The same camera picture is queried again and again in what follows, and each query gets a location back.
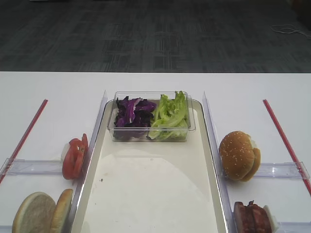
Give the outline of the bun half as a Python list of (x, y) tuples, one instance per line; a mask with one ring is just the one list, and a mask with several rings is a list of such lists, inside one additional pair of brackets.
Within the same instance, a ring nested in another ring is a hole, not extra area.
[(65, 189), (61, 193), (52, 217), (50, 233), (61, 233), (63, 231), (71, 209), (72, 194), (72, 189)]

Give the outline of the inner tomato slice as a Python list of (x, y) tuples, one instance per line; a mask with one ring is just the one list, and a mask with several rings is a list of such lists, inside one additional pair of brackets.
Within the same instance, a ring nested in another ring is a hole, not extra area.
[(73, 155), (74, 155), (73, 176), (74, 178), (78, 178), (81, 173), (84, 157), (88, 151), (87, 135), (84, 133), (81, 140), (76, 138), (73, 139), (71, 141), (71, 146), (73, 147)]

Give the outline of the outer tomato slice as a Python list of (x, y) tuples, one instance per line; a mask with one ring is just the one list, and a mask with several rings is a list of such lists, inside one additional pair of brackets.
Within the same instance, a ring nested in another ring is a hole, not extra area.
[(73, 147), (70, 144), (70, 149), (68, 150), (66, 157), (63, 161), (62, 174), (66, 180), (75, 179), (73, 176), (73, 168), (74, 168), (74, 155), (73, 155)]

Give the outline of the meat patty stack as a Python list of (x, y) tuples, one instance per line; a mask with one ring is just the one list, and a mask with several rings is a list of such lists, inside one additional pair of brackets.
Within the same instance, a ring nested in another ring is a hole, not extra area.
[(247, 206), (235, 202), (233, 213), (238, 233), (272, 233), (267, 212), (253, 200)]

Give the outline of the purple cabbage leaves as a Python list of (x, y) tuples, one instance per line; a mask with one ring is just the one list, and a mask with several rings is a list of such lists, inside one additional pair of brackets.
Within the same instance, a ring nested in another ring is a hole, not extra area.
[(151, 127), (154, 118), (153, 111), (156, 109), (154, 102), (147, 99), (136, 98), (116, 100), (118, 113), (115, 118), (115, 127)]

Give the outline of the sesame top bun front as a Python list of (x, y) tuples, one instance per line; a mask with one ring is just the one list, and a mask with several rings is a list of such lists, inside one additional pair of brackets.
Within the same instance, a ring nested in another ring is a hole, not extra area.
[(255, 161), (251, 138), (242, 131), (230, 132), (222, 139), (219, 155), (225, 174), (234, 181), (242, 180)]

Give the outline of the white onion piece left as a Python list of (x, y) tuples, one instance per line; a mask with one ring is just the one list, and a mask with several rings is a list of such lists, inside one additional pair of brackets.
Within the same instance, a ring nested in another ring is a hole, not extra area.
[(69, 143), (66, 143), (63, 147), (63, 150), (61, 152), (61, 161), (64, 161), (65, 157), (66, 157), (66, 154), (68, 152), (68, 150), (70, 149), (70, 144)]

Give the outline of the left red tape strip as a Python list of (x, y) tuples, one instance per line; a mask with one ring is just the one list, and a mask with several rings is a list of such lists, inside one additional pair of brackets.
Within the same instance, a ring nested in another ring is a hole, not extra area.
[(31, 130), (33, 129), (34, 125), (36, 124), (37, 120), (39, 119), (41, 113), (43, 112), (45, 106), (47, 105), (48, 100), (44, 99), (37, 110), (35, 116), (33, 117), (31, 123), (29, 124), (28, 128), (26, 129), (25, 133), (23, 134), (22, 138), (20, 139), (18, 145), (16, 146), (15, 150), (13, 151), (12, 155), (7, 159), (7, 162), (3, 164), (3, 170), (0, 172), (0, 183), (2, 183), (4, 177), (6, 176), (8, 169), (11, 167), (12, 163), (16, 159), (19, 151), (21, 150), (22, 146), (24, 145), (27, 137), (29, 136)]

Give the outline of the red tape strip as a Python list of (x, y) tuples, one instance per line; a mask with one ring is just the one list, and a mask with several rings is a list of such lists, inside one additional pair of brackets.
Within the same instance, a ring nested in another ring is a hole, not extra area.
[(308, 190), (308, 192), (310, 194), (311, 193), (311, 183), (309, 181), (309, 178), (307, 178), (306, 171), (302, 168), (302, 163), (297, 158), (297, 156), (296, 156), (296, 154), (295, 154), (295, 152), (294, 152), (294, 150), (293, 150), (293, 148), (292, 148), (292, 146), (291, 146), (291, 144), (290, 144), (286, 134), (284, 133), (284, 131), (283, 131), (283, 129), (282, 129), (282, 127), (281, 127), (281, 125), (280, 125), (276, 115), (274, 114), (273, 109), (271, 108), (268, 100), (264, 99), (263, 103), (264, 103), (265, 108), (267, 109), (267, 111), (268, 111), (268, 113), (269, 113), (269, 115), (270, 115), (270, 117), (271, 117), (271, 119), (272, 119), (272, 121), (273, 121), (273, 123), (274, 123), (274, 125), (275, 125), (275, 127), (276, 127), (276, 129), (277, 129), (277, 131), (278, 131), (278, 133), (279, 133), (279, 135), (280, 135), (280, 137), (281, 137), (281, 139), (282, 139), (282, 141), (283, 141), (287, 151), (288, 151), (288, 153), (289, 153), (289, 155), (291, 156), (292, 161), (295, 163), (296, 168), (297, 168), (297, 170), (299, 171), (299, 173), (300, 173), (300, 175), (302, 177), (302, 180), (303, 180), (303, 182), (305, 184), (306, 189)]
[(2, 183), (4, 177), (6, 176), (8, 169), (11, 167), (12, 163), (16, 159), (19, 151), (21, 150), (22, 146), (24, 145), (27, 137), (29, 136), (31, 130), (33, 129), (34, 125), (36, 124), (37, 120), (39, 119), (41, 113), (43, 112), (45, 106), (47, 105), (48, 100), (44, 99), (37, 110), (35, 116), (33, 117), (31, 123), (29, 124), (28, 128), (26, 129), (25, 133), (23, 134), (22, 138), (20, 139), (18, 145), (16, 146), (15, 150), (13, 151), (12, 155), (7, 159), (7, 162), (3, 164), (3, 170), (0, 172), (0, 183)]

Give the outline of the clear holder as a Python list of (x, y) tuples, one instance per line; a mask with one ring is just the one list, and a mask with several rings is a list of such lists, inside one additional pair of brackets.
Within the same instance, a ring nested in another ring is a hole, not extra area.
[(251, 166), (242, 163), (230, 162), (221, 167), (217, 177), (246, 182), (252, 178), (309, 180), (311, 176), (302, 162), (263, 163), (258, 166), (258, 170), (254, 170)]
[(311, 233), (310, 222), (279, 222), (276, 233)]
[(7, 158), (0, 169), (1, 175), (62, 175), (60, 160), (25, 160)]

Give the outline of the right red tape strip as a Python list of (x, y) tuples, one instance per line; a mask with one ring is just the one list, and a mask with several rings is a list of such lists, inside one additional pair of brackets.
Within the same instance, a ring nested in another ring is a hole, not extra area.
[(293, 148), (292, 148), (292, 146), (291, 146), (291, 144), (290, 144), (286, 134), (284, 133), (284, 131), (283, 131), (283, 129), (282, 129), (282, 127), (281, 127), (281, 125), (280, 125), (276, 115), (274, 114), (273, 109), (271, 108), (268, 100), (264, 99), (263, 103), (264, 103), (265, 108), (267, 109), (267, 111), (268, 111), (268, 113), (269, 113), (269, 115), (270, 115), (270, 117), (271, 117), (271, 119), (272, 119), (272, 121), (273, 121), (273, 123), (274, 123), (274, 125), (275, 125), (275, 127), (276, 127), (276, 129), (277, 129), (277, 131), (278, 131), (278, 133), (279, 133), (279, 135), (280, 135), (280, 137), (281, 137), (281, 139), (282, 139), (282, 141), (283, 141), (287, 151), (288, 151), (288, 153), (289, 153), (289, 155), (291, 156), (292, 161), (295, 163), (296, 168), (297, 168), (297, 170), (299, 171), (299, 173), (300, 173), (300, 175), (302, 177), (302, 180), (303, 180), (303, 182), (305, 184), (306, 189), (308, 190), (308, 192), (310, 194), (311, 193), (311, 183), (309, 181), (309, 178), (307, 178), (306, 171), (302, 168), (302, 163), (297, 158), (297, 156), (296, 156), (296, 154), (295, 154), (295, 152), (294, 152), (294, 150), (293, 150)]

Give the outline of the left upper clear holder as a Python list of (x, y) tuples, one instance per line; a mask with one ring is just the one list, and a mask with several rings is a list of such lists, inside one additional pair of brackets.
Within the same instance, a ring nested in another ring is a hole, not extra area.
[(1, 175), (62, 175), (60, 160), (25, 160), (7, 158), (0, 169)]

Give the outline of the right lower clear holder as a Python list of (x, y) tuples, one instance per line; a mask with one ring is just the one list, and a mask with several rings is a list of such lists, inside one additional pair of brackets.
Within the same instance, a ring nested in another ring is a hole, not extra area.
[(279, 222), (276, 233), (311, 233), (310, 222)]

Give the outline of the left long clear rail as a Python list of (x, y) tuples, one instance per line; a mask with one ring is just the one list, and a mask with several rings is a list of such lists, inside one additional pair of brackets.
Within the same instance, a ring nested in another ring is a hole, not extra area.
[(103, 97), (101, 100), (101, 104), (100, 104), (100, 108), (98, 111), (97, 119), (96, 119), (96, 122), (94, 125), (93, 133), (92, 133), (92, 136), (91, 136), (91, 139), (89, 142), (89, 146), (87, 149), (87, 154), (86, 154), (83, 166), (82, 166), (83, 174), (82, 174), (81, 178), (78, 179), (77, 187), (76, 187), (75, 193), (73, 195), (71, 209), (70, 209), (68, 217), (65, 221), (64, 229), (62, 230), (63, 233), (70, 233), (71, 232), (73, 222), (74, 222), (74, 219), (75, 219), (75, 216), (77, 213), (77, 209), (82, 202), (81, 201), (82, 194), (83, 194), (84, 187), (86, 185), (86, 178), (87, 178), (87, 175), (89, 172), (89, 167), (90, 167), (90, 163), (92, 160), (92, 156), (93, 156), (95, 144), (97, 141), (97, 137), (99, 134), (99, 130), (100, 130), (100, 126), (101, 126), (106, 102), (107, 102), (107, 93), (106, 93), (106, 91), (104, 91), (104, 94), (103, 94)]

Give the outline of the right long clear rail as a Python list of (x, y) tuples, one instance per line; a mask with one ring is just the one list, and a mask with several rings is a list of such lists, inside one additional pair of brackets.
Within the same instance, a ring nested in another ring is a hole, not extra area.
[(222, 210), (222, 218), (224, 220), (224, 227), (226, 233), (236, 233), (237, 228), (230, 204), (230, 199), (228, 195), (226, 178), (223, 175), (223, 168), (221, 158), (219, 156), (218, 151), (218, 140), (217, 135), (215, 134), (215, 126), (213, 123), (211, 110), (209, 106), (208, 99), (206, 97), (206, 93), (203, 92), (202, 104), (205, 114), (205, 122), (208, 134), (208, 140), (210, 144), (211, 156), (213, 161), (214, 173), (217, 184), (217, 192), (220, 199), (221, 210)]

